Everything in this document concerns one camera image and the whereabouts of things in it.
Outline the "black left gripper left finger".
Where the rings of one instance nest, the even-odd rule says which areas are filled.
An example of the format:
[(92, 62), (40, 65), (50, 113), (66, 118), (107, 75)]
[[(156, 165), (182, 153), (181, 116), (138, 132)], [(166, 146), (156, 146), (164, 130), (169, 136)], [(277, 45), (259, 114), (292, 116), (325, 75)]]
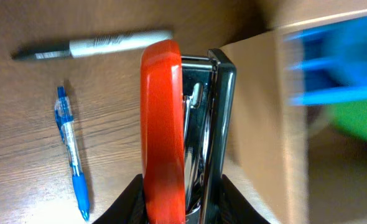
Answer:
[(113, 204), (93, 224), (146, 224), (143, 178), (136, 175)]

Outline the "cardboard box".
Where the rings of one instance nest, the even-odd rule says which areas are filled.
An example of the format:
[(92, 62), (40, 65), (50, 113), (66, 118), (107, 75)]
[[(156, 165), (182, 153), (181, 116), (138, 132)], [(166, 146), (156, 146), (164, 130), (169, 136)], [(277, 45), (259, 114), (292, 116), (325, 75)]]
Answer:
[(287, 69), (302, 53), (286, 42), (367, 16), (367, 1), (278, 1), (264, 13), (267, 31), (223, 47), (238, 70), (231, 141), (252, 203), (273, 223), (367, 223), (367, 141), (333, 125), (333, 104), (290, 103), (304, 75)]

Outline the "blue plastic case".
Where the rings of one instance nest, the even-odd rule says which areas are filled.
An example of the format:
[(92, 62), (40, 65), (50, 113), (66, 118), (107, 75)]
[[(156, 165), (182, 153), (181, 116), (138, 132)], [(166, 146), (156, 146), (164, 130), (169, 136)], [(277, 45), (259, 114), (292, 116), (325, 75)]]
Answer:
[(287, 67), (304, 75), (292, 105), (367, 100), (367, 16), (294, 32), (286, 42), (299, 42), (302, 53)]

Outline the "orange black stapler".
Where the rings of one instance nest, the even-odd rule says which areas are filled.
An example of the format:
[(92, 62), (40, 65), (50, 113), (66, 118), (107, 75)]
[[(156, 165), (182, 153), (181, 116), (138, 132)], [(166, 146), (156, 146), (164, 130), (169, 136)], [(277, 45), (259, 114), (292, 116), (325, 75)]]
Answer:
[(141, 59), (142, 178), (150, 223), (221, 218), (222, 169), (236, 67), (220, 49), (182, 55), (178, 43), (148, 46)]

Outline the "blue pen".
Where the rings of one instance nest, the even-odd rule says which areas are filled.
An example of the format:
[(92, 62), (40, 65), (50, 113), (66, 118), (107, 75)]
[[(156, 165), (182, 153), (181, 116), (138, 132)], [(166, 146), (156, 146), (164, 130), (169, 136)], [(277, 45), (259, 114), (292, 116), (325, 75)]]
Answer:
[(78, 152), (74, 116), (71, 110), (69, 97), (63, 86), (57, 87), (54, 115), (62, 142), (67, 149), (69, 166), (72, 172), (72, 184), (77, 199), (78, 209), (84, 221), (88, 222), (90, 219), (88, 187)]

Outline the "black silver marker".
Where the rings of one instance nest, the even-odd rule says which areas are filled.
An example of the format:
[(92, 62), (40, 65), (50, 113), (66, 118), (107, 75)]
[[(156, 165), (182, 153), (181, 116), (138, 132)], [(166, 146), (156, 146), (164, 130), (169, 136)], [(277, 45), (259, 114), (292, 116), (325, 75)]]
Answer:
[(53, 60), (81, 58), (143, 49), (173, 37), (171, 30), (150, 30), (130, 34), (107, 35), (92, 39), (69, 40), (47, 46), (26, 48), (12, 55), (14, 60)]

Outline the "green tape roll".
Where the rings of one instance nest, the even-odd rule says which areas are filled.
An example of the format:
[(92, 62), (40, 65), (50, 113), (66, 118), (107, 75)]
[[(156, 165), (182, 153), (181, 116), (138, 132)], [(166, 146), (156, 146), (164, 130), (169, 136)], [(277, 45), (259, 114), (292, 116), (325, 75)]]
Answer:
[(327, 113), (338, 129), (367, 141), (367, 100), (333, 104)]

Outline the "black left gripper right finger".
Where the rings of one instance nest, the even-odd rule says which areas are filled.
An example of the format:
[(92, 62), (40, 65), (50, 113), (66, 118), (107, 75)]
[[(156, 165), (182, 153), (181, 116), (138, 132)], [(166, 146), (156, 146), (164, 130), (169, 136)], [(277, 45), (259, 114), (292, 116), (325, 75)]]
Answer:
[(245, 199), (230, 179), (223, 174), (220, 187), (219, 223), (269, 224)]

